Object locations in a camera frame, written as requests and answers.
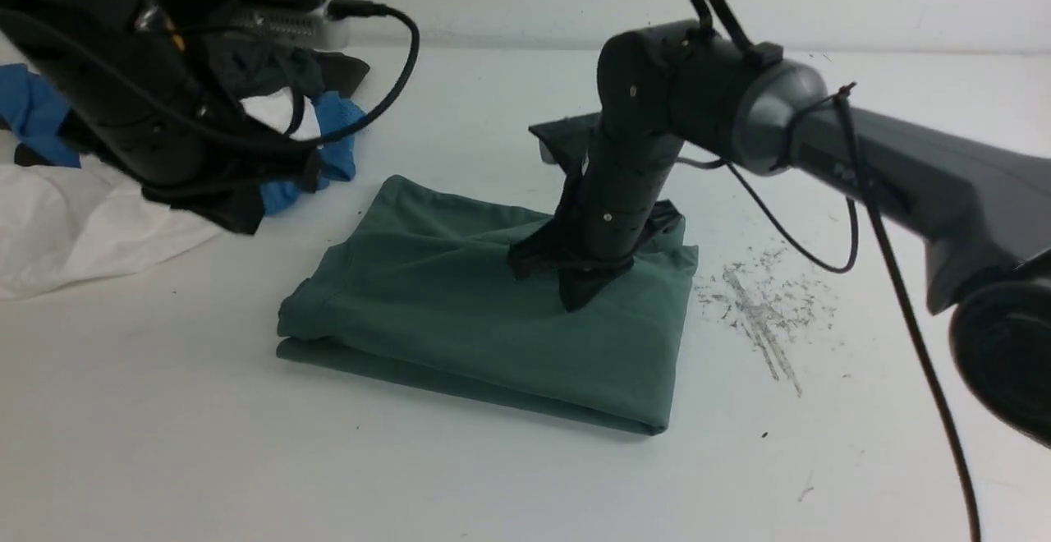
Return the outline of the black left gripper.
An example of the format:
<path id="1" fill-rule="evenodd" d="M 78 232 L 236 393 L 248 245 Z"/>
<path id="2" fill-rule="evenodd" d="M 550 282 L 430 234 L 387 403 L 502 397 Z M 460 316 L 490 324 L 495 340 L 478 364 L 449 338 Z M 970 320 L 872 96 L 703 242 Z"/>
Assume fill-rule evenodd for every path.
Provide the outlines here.
<path id="1" fill-rule="evenodd" d="M 148 200 L 252 235 L 262 186 L 320 189 L 318 149 L 253 122 L 173 34 L 35 25 L 33 63 L 69 104 L 57 134 L 131 176 Z"/>

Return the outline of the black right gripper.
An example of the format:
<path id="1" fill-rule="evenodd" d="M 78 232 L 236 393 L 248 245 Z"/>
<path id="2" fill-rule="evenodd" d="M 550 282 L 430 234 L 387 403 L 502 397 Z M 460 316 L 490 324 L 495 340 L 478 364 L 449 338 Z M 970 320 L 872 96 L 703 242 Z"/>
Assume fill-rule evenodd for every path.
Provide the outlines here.
<path id="1" fill-rule="evenodd" d="M 676 136 L 613 139 L 597 127 L 586 171 L 564 174 L 554 215 L 509 250 L 513 275 L 558 270 L 564 310 L 586 307 L 633 269 L 645 244 L 683 220 L 671 201 L 659 199 L 683 145 Z"/>

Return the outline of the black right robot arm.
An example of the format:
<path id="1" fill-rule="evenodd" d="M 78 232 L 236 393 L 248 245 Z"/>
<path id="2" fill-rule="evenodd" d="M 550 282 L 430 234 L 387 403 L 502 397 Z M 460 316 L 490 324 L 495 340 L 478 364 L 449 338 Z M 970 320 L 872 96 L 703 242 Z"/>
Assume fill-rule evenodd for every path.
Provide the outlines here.
<path id="1" fill-rule="evenodd" d="M 659 194 L 684 143 L 755 175 L 800 169 L 923 239 L 927 309 L 953 309 L 962 381 L 1049 443 L 1047 158 L 848 107 L 776 44 L 738 48 L 694 21 L 609 39 L 597 88 L 599 113 L 530 128 L 566 184 L 554 218 L 511 247 L 516 277 L 557 270 L 566 309 L 590 303 L 678 223 Z"/>

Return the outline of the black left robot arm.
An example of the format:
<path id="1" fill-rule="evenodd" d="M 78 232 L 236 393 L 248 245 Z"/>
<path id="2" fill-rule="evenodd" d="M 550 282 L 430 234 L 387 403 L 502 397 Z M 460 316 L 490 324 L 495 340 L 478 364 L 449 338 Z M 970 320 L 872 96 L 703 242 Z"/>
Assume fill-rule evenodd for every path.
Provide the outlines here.
<path id="1" fill-rule="evenodd" d="M 159 0 L 2 0 L 2 33 L 90 131 L 82 148 L 147 200 L 252 235 L 262 186 L 320 189 L 320 150 L 246 114 Z"/>

